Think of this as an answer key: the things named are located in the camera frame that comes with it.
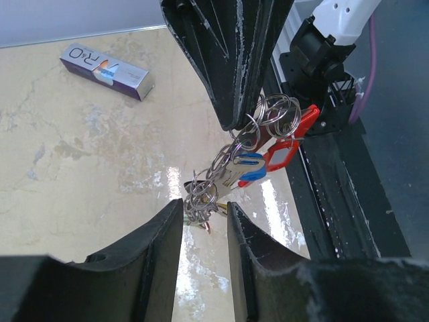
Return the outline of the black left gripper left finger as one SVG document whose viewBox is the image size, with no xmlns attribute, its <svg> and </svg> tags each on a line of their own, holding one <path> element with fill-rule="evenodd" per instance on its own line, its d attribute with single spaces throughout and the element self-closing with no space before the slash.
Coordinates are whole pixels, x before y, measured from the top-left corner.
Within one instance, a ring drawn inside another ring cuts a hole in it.
<svg viewBox="0 0 429 322">
<path fill-rule="evenodd" d="M 183 201 L 82 263 L 48 255 L 1 257 L 2 321 L 169 321 Z"/>
</svg>

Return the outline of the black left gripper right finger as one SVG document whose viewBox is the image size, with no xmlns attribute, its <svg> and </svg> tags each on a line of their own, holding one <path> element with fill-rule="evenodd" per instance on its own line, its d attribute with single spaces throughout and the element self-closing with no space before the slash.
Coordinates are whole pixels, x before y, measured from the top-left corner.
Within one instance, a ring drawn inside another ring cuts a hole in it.
<svg viewBox="0 0 429 322">
<path fill-rule="evenodd" d="M 309 260 L 227 205 L 236 321 L 427 321 L 428 263 Z"/>
</svg>

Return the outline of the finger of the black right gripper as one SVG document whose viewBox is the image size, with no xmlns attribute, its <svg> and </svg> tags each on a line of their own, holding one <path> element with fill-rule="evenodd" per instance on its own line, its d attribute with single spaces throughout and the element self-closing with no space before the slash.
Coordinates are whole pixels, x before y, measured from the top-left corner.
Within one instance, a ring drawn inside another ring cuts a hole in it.
<svg viewBox="0 0 429 322">
<path fill-rule="evenodd" d="M 293 1 L 236 2 L 231 129 L 242 129 L 245 114 L 255 106 L 267 65 L 293 3 Z"/>
<path fill-rule="evenodd" d="M 165 23 L 202 81 L 223 130 L 238 124 L 236 1 L 161 1 Z"/>
</svg>

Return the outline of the key bunch with red carabiner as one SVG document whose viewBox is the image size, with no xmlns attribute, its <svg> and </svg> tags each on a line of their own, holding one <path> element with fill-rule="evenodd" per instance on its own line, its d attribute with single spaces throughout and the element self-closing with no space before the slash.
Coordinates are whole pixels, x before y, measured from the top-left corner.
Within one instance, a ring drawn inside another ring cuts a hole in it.
<svg viewBox="0 0 429 322">
<path fill-rule="evenodd" d="M 316 105 L 302 109 L 297 99 L 285 94 L 259 95 L 256 113 L 245 116 L 244 128 L 231 132 L 231 143 L 210 166 L 184 183 L 184 224 L 209 231 L 210 216 L 227 211 L 221 199 L 285 168 L 319 115 Z"/>
</svg>

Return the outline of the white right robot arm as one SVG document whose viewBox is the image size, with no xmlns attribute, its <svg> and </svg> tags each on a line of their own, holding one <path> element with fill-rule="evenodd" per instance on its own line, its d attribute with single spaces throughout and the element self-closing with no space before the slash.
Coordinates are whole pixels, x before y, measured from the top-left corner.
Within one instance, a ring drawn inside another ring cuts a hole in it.
<svg viewBox="0 0 429 322">
<path fill-rule="evenodd" d="M 323 97 L 378 6 L 377 1 L 323 1 L 290 44 L 299 98 Z M 265 72 L 291 1 L 162 1 L 170 33 L 191 63 L 223 130 L 241 129 L 255 111 Z"/>
</svg>

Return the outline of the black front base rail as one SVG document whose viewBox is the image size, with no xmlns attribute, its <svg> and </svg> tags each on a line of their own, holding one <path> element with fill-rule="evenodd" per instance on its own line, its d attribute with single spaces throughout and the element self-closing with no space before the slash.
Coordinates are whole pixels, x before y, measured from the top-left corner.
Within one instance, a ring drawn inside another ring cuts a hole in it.
<svg viewBox="0 0 429 322">
<path fill-rule="evenodd" d="M 361 122 L 307 136 L 286 167 L 312 259 L 411 255 Z"/>
</svg>

